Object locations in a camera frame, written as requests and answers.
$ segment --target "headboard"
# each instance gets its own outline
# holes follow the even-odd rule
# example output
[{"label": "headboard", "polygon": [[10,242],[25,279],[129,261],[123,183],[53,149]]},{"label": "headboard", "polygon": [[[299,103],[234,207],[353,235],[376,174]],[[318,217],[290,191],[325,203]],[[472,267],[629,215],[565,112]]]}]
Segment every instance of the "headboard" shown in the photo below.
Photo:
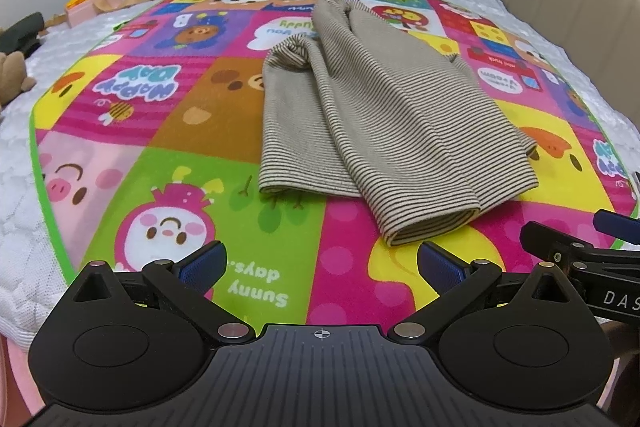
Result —
[{"label": "headboard", "polygon": [[640,0],[501,0],[640,128]]}]

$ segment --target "pink plastic container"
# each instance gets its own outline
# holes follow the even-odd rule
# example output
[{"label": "pink plastic container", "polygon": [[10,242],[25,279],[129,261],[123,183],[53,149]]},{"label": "pink plastic container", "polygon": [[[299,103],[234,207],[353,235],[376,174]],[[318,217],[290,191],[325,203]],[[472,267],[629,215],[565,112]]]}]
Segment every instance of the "pink plastic container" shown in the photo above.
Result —
[{"label": "pink plastic container", "polygon": [[[93,19],[98,15],[95,10],[94,2],[97,0],[86,0],[78,6],[74,6],[71,10],[65,9],[66,19],[72,28],[78,26],[81,22]],[[119,6],[122,0],[107,0],[111,6]]]}]

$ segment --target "colorful play mat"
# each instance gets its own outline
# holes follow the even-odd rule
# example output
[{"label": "colorful play mat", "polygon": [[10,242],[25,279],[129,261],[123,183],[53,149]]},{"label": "colorful play mat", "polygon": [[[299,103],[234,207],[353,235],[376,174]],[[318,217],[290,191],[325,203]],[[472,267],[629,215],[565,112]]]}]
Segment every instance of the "colorful play mat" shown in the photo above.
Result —
[{"label": "colorful play mat", "polygon": [[[594,231],[593,213],[635,215],[636,199],[597,122],[545,57],[444,0],[361,1],[425,45],[461,54],[539,144],[530,159],[539,188],[436,243],[507,271],[536,262],[518,243],[530,220],[612,246]],[[386,328],[436,297],[418,275],[418,244],[387,248],[362,201],[257,191],[262,61],[294,33],[315,35],[314,2],[165,0],[44,94],[31,149],[68,281],[90,260],[140,270],[219,239],[228,266],[213,300],[258,331],[265,323]]]}]

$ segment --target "white quilted bedspread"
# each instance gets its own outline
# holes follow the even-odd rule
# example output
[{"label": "white quilted bedspread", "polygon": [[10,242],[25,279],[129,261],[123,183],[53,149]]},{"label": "white quilted bedspread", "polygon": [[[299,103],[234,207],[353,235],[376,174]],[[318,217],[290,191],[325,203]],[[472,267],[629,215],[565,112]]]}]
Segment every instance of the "white quilted bedspread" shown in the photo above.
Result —
[{"label": "white quilted bedspread", "polygon": [[[478,12],[532,42],[600,120],[626,169],[640,171],[638,131],[604,102],[589,79],[571,65],[562,49],[515,19],[498,0],[449,1]],[[28,147],[31,109],[76,60],[112,32],[114,25],[133,18],[149,6],[143,4],[101,15],[73,29],[66,25],[54,28],[44,39],[44,45],[28,60],[29,74],[37,79],[37,86],[20,95],[0,116],[0,333],[22,349],[28,349],[66,289],[34,187]]]}]

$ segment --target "striped clothing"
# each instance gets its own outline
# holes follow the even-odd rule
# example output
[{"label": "striped clothing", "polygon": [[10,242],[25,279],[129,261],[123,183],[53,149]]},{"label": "striped clothing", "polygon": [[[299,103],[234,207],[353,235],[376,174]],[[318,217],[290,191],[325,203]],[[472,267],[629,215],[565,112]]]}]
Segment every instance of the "striped clothing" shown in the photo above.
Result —
[{"label": "striped clothing", "polygon": [[263,192],[363,197],[388,245],[456,229],[538,186],[516,129],[457,55],[356,0],[318,0],[318,39],[264,62]]}]

